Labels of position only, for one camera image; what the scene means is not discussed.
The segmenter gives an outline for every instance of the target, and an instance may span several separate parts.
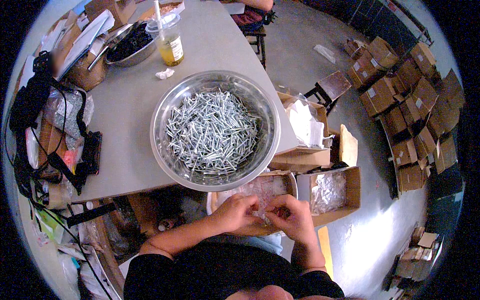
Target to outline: cup lid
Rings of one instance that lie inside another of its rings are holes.
[[[167,12],[162,15],[162,29],[168,29],[175,26],[180,21],[180,15],[174,12]],[[156,23],[155,19],[150,19],[147,22],[146,26],[147,32],[155,32],[158,31],[158,24]]]

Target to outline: chair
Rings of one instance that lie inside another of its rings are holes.
[[[336,104],[337,99],[343,95],[352,84],[337,71],[315,83],[315,87],[304,94],[305,98],[315,95],[318,102],[325,106],[327,116]]]
[[[264,67],[264,69],[266,69],[264,37],[267,36],[267,33],[265,32],[265,28],[262,26],[262,27],[258,28],[257,30],[245,30],[245,31],[242,31],[242,33],[245,37],[253,36],[253,37],[256,38],[256,41],[249,42],[249,43],[252,46],[257,46],[257,51],[255,51],[255,54],[256,55],[262,55],[262,59],[260,60],[260,62],[262,63],[262,66]]]

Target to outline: gray floor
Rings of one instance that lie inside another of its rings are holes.
[[[266,70],[277,90],[304,94],[318,80],[337,70],[346,73],[354,63],[343,50],[344,42],[347,37],[365,38],[353,28],[296,1],[278,0],[274,9],[278,19],[265,26]],[[317,44],[335,53],[336,64],[313,50]],[[410,191],[397,201],[390,198],[387,141],[353,88],[328,117],[330,128],[339,130],[340,124],[359,142],[362,199],[358,211],[327,226],[334,280],[346,295],[389,299],[382,281],[415,223],[425,221],[425,192]],[[289,259],[293,242],[285,238],[282,244],[282,255]]]

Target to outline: black shirt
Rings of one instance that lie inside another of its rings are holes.
[[[175,261],[144,254],[130,262],[123,295],[127,299],[226,299],[240,289],[276,285],[294,298],[344,297],[323,271],[301,275],[283,257],[265,250],[202,242]]]

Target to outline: gray table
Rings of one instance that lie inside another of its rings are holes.
[[[145,191],[175,183],[153,155],[149,130],[161,96],[181,79],[207,70],[229,70],[251,78],[275,102],[280,113],[281,135],[277,152],[298,145],[295,133],[270,79],[248,41],[218,1],[186,0],[180,14],[183,62],[175,73],[159,80],[163,71],[160,53],[129,68],[110,68],[106,79],[90,94],[95,112],[89,130],[103,133],[100,172],[89,176],[74,202]]]

